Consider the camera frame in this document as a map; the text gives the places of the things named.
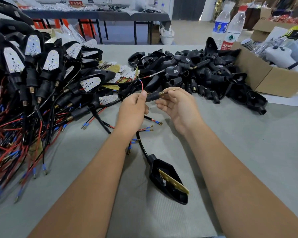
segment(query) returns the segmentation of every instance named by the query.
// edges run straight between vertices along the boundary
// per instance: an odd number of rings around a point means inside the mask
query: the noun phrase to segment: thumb
[[[187,98],[187,95],[185,95],[183,92],[181,92],[179,90],[175,90],[175,91],[170,90],[168,92],[168,95],[172,98],[175,98],[177,100],[177,102],[180,102]]]
[[[142,105],[144,106],[145,105],[145,102],[146,102],[146,99],[147,99],[147,92],[146,91],[142,91],[138,97],[138,100],[137,100],[137,105]]]

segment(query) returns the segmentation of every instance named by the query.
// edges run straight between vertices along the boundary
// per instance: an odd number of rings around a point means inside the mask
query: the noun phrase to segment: gray table
[[[103,45],[103,59],[126,64],[136,51],[153,52],[161,46]],[[175,52],[203,46],[165,46]],[[195,95],[199,110],[224,144],[298,216],[298,107],[268,104],[263,116],[224,98],[221,104]],[[101,117],[114,124],[119,104]],[[154,104],[149,116],[162,121],[154,132],[141,133],[147,153],[172,164],[190,190],[188,204],[180,205],[148,181],[148,166],[137,144],[126,157],[107,237],[196,238],[221,232],[198,165],[170,119]],[[108,134],[89,118],[73,122],[48,151],[49,174],[31,180],[17,204],[19,186],[10,186],[0,200],[0,238],[24,238],[78,176]],[[152,123],[145,120],[143,127]]]
[[[134,35],[135,35],[135,45],[137,44],[137,24],[146,24],[148,25],[148,32],[150,32],[150,39],[149,43],[152,42],[152,23],[154,21],[161,22],[166,30],[169,30],[171,26],[171,20],[169,17],[169,14],[166,12],[162,13],[135,13],[133,15],[129,15],[126,12],[102,12],[102,11],[53,11],[53,10],[22,10],[25,14],[27,14],[32,19],[37,19],[36,21],[40,21],[43,26],[45,26],[44,20],[46,19],[46,22],[48,24],[48,27],[50,28],[50,24],[48,23],[48,19],[60,19],[62,23],[62,19],[78,19],[78,23],[83,35],[83,38],[85,38],[84,30],[82,28],[82,24],[90,24],[92,29],[92,24],[97,24],[97,29],[99,33],[99,40],[100,43],[103,44],[103,40],[100,33],[100,27],[99,27],[99,20],[104,21],[105,26],[105,32],[106,32],[106,38],[108,40],[108,34],[107,34],[107,27],[106,27],[106,21],[133,21],[134,22]]]

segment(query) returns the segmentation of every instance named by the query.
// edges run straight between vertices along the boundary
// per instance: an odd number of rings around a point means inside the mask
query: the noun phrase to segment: bottle label
[[[221,50],[230,50],[234,42],[238,39],[239,35],[240,33],[227,33],[224,38]]]
[[[227,27],[228,27],[228,22],[216,21],[214,28],[213,28],[213,32],[224,33],[224,32],[226,32]]]

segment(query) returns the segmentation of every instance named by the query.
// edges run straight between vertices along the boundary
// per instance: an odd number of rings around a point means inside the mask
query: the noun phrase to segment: blue bottle label
[[[216,21],[214,28],[213,28],[213,32],[224,33],[224,32],[226,32],[227,27],[228,27],[228,22]]]

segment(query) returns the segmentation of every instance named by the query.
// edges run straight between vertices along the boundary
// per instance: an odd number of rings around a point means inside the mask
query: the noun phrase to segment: water bottle
[[[228,25],[221,50],[230,50],[233,46],[233,43],[238,39],[244,27],[246,10],[246,5],[240,6],[238,8],[238,12],[233,17],[231,23]]]
[[[229,6],[224,5],[223,11],[218,15],[215,20],[215,25],[212,31],[212,38],[214,39],[218,49],[222,46],[225,32],[228,27],[228,24],[231,20],[231,14],[229,11]]]

